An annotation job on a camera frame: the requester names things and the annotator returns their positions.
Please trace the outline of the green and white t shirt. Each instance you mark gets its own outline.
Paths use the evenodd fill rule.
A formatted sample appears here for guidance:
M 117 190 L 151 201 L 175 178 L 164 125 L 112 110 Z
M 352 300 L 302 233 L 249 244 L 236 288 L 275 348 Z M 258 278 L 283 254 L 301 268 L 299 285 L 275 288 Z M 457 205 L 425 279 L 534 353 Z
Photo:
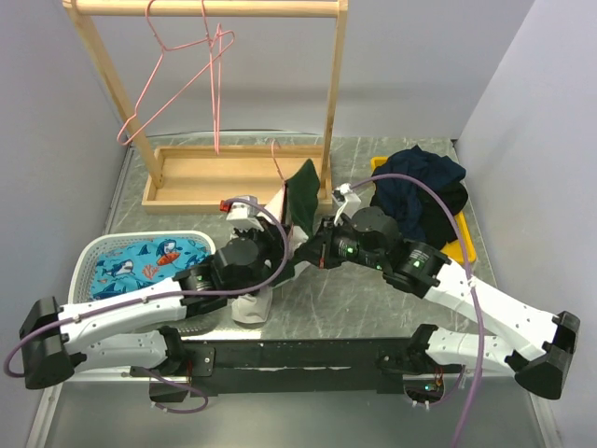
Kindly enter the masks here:
M 318 208 L 320 181 L 313 162 L 307 160 L 298 171 L 283 181 L 283 186 L 265 205 L 283 224 L 290 226 L 289 260 L 281 274 L 270 284 L 243 294 L 231 302 L 231 317 L 238 324 L 256 325 L 268 319 L 273 290 L 296 280 L 309 266 L 295 259 L 295 252 L 313 235 Z

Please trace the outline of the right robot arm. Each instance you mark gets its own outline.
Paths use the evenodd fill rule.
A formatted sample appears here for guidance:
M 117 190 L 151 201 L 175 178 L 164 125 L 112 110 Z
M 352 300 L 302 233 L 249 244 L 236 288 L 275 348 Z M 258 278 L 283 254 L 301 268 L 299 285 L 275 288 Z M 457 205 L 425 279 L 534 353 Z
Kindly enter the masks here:
M 439 366 L 482 367 L 513 377 L 543 399 L 561 397 L 579 318 L 538 310 L 468 277 L 463 266 L 431 245 L 404 238 L 380 208 L 363 208 L 350 218 L 324 218 L 294 257 L 326 270 L 344 262 L 377 270 L 391 287 L 483 326 L 479 334 L 466 334 L 422 324 L 400 354 L 381 357 L 383 370 L 416 375 Z

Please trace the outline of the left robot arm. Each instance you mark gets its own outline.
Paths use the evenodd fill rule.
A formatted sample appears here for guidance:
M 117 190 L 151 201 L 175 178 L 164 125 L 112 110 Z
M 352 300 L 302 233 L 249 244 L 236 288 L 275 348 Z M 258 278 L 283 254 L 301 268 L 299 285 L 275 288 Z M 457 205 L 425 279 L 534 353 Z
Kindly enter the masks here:
M 44 389 L 80 371 L 110 367 L 180 372 L 189 355 L 168 324 L 208 315 L 265 289 L 288 261 L 286 225 L 258 217 L 252 227 L 234 230 L 235 238 L 214 254 L 158 283 L 128 292 L 110 289 L 98 301 L 36 301 L 19 331 L 19 376 L 26 388 Z

